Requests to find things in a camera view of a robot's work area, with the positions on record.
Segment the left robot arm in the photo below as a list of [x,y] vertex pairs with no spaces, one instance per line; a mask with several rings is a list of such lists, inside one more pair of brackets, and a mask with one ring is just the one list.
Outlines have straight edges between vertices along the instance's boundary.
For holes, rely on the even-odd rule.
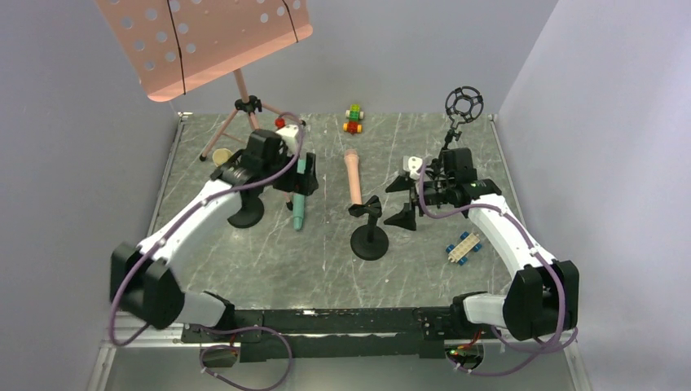
[[304,152],[301,124],[254,130],[245,148],[209,176],[199,193],[162,228],[138,244],[122,243],[110,257],[112,311],[124,310],[147,326],[192,323],[227,330],[235,307],[211,292],[186,292],[179,274],[204,239],[235,219],[247,228],[262,219],[265,187],[304,196],[319,187],[315,154]]

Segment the yellow toy microphone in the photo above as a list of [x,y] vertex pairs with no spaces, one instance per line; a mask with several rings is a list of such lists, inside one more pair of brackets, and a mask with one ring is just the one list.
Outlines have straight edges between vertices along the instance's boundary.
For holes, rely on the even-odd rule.
[[233,156],[233,151],[228,148],[216,149],[212,154],[212,162],[216,167],[225,164]]

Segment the black mic stand with clip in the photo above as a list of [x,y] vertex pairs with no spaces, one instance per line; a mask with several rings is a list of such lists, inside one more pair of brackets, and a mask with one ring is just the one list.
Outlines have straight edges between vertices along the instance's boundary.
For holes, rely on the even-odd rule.
[[375,261],[388,251],[389,239],[378,226],[382,216],[382,205],[377,195],[371,196],[364,204],[352,204],[348,208],[351,217],[368,217],[367,223],[357,227],[350,236],[350,247],[356,257],[364,261]]

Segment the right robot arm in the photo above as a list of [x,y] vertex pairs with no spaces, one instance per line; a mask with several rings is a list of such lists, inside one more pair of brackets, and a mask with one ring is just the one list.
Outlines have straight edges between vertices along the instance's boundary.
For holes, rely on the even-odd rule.
[[503,328],[517,340],[574,330],[578,322],[579,270],[541,246],[517,219],[500,188],[478,177],[467,147],[444,149],[430,164],[404,156],[386,192],[407,191],[403,209],[385,220],[413,231],[419,216],[437,219],[457,213],[489,240],[512,279],[504,295],[471,292],[453,299],[452,323],[468,330]]

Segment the green toy microphone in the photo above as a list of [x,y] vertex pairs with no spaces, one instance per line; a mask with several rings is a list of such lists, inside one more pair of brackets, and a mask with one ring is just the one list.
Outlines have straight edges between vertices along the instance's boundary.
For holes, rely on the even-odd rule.
[[[297,162],[297,173],[303,174],[306,171],[306,159],[299,159]],[[306,197],[299,193],[293,194],[293,228],[300,231],[303,227],[305,217]]]

